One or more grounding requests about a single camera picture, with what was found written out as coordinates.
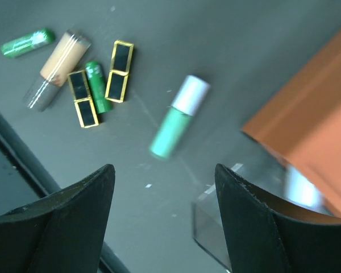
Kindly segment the white cap mint tube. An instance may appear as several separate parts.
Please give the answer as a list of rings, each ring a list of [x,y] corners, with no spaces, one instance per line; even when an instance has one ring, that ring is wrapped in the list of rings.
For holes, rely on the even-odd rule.
[[[199,77],[188,75],[175,96],[149,150],[162,159],[167,159],[180,142],[210,85]]]

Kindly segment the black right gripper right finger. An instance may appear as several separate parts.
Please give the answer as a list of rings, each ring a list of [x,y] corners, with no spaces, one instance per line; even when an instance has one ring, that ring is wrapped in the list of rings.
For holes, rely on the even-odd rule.
[[[292,204],[223,164],[215,186],[233,272],[341,272],[341,218]]]

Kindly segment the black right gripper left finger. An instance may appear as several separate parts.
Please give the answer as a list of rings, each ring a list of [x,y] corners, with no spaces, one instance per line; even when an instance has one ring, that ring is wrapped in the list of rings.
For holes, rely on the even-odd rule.
[[[114,186],[106,164],[0,215],[0,272],[97,272]]]

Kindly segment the peach foundation tube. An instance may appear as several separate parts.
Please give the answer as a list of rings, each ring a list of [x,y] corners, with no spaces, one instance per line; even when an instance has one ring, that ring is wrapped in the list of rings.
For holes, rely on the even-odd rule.
[[[29,109],[44,111],[90,45],[90,40],[82,33],[67,30],[40,70],[39,77],[24,96],[26,106]]]

